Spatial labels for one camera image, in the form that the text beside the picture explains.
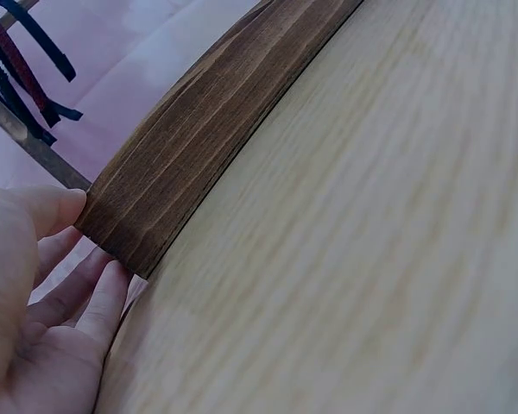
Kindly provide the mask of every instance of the dark brown wooden strip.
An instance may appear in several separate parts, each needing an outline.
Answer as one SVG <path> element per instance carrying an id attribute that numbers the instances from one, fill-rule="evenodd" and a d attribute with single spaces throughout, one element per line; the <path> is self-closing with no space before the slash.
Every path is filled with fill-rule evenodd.
<path id="1" fill-rule="evenodd" d="M 91 187 L 76 226 L 147 278 L 257 125 L 360 3 L 259 3 L 136 129 Z"/>

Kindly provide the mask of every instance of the pink fabric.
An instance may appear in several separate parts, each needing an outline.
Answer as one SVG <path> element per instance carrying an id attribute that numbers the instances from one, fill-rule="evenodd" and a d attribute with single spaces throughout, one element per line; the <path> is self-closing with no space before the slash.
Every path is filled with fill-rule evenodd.
<path id="1" fill-rule="evenodd" d="M 8 33 L 48 96 L 84 113 L 52 129 L 54 150 L 93 181 L 170 86 L 256 1 L 40 0 L 30 13 L 73 63 L 75 80 L 66 82 L 21 25 Z M 0 187 L 38 184 L 58 183 L 0 129 Z M 91 249 L 83 240 L 33 300 Z"/>

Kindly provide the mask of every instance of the black strap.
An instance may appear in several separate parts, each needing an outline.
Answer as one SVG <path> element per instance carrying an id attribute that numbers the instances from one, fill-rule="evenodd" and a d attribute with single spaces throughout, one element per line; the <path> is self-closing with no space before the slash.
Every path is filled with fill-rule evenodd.
<path id="1" fill-rule="evenodd" d="M 11 110 L 21 122 L 25 124 L 28 131 L 35 137 L 51 146 L 57 140 L 52 134 L 46 131 L 28 110 L 25 103 L 17 94 L 14 87 L 8 80 L 8 75 L 0 67 L 0 100 Z"/>
<path id="2" fill-rule="evenodd" d="M 71 82 L 76 72 L 69 59 L 60 51 L 33 17 L 15 0 L 0 0 L 0 6 L 4 7 L 15 19 L 25 27 L 33 38 L 41 45 L 48 57 L 53 61 L 65 78 Z"/>

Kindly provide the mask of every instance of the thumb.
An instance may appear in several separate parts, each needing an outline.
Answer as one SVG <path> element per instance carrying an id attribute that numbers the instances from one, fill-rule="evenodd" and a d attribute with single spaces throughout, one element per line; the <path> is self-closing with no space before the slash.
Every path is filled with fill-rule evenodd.
<path id="1" fill-rule="evenodd" d="M 73 224 L 84 205 L 83 192 L 52 186 L 0 190 L 0 383 L 32 290 L 37 241 Z"/>
<path id="2" fill-rule="evenodd" d="M 71 226 L 85 207 L 82 190 L 65 190 L 44 185 L 10 190 L 17 195 L 35 226 L 37 240 Z"/>

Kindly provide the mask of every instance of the fingernail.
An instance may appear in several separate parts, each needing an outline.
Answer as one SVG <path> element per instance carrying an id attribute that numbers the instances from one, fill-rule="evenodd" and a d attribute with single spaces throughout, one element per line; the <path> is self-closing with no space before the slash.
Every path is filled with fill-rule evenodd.
<path id="1" fill-rule="evenodd" d="M 81 190 L 80 188 L 72 188 L 71 190 L 69 190 L 71 192 L 74 192 L 74 193 L 78 193 L 78 194 L 84 194 L 85 197 L 86 197 L 86 191 L 84 190 Z"/>

